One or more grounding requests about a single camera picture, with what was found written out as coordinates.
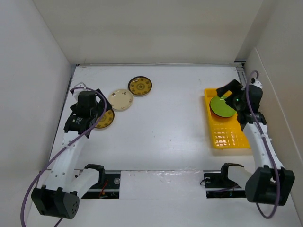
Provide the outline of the cream plate with calligraphy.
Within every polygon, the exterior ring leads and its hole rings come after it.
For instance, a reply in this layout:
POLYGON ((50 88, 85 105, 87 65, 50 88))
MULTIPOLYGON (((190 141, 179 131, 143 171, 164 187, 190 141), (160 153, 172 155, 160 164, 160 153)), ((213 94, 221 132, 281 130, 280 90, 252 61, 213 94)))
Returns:
POLYGON ((133 94, 127 89, 117 89, 108 96, 108 101, 114 110, 124 111, 133 103, 133 94))

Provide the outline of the green plate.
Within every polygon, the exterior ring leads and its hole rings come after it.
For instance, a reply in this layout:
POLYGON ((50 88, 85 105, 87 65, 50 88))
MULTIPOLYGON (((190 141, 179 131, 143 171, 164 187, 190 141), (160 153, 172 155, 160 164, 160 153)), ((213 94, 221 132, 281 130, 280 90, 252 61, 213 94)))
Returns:
POLYGON ((214 96, 209 105, 212 112, 217 116, 222 118, 230 118, 236 114, 236 111, 226 104, 225 98, 225 96, 214 96))

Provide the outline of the orange plate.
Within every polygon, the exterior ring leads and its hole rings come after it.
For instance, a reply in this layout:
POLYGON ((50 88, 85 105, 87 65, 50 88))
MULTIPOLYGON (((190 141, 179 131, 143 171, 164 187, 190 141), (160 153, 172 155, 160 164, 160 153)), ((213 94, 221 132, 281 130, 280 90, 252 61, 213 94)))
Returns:
POLYGON ((211 112, 211 115, 214 119, 218 119, 220 121, 231 121, 232 119, 236 118, 237 114, 234 113, 232 116, 224 117, 224 116, 219 116, 214 112, 211 112))

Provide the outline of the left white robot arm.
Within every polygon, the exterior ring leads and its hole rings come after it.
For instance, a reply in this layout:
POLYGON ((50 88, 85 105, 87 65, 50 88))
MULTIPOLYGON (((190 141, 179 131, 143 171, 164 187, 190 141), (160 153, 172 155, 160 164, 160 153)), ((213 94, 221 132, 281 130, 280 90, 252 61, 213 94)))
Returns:
POLYGON ((91 187, 106 182, 102 165, 87 164, 79 176, 74 175, 74 169, 91 131, 112 109, 100 89, 78 85, 71 93, 77 102, 64 125, 61 150, 50 160, 53 167, 44 184, 31 193, 40 215, 64 219, 75 217, 80 199, 91 187))

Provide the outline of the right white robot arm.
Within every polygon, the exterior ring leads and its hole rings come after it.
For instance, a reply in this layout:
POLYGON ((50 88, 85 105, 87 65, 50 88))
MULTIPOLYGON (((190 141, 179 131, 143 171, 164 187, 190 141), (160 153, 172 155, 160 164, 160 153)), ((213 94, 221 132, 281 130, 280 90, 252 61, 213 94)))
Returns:
POLYGON ((225 163, 219 181, 224 186, 236 183, 244 189, 249 202, 284 206, 295 176, 277 158, 267 133, 267 121, 258 110, 263 95, 262 84, 253 79, 244 87, 234 79, 216 90, 218 96, 228 91, 231 94, 225 102, 237 112, 237 121, 250 144, 255 172, 246 171, 240 164, 225 163))

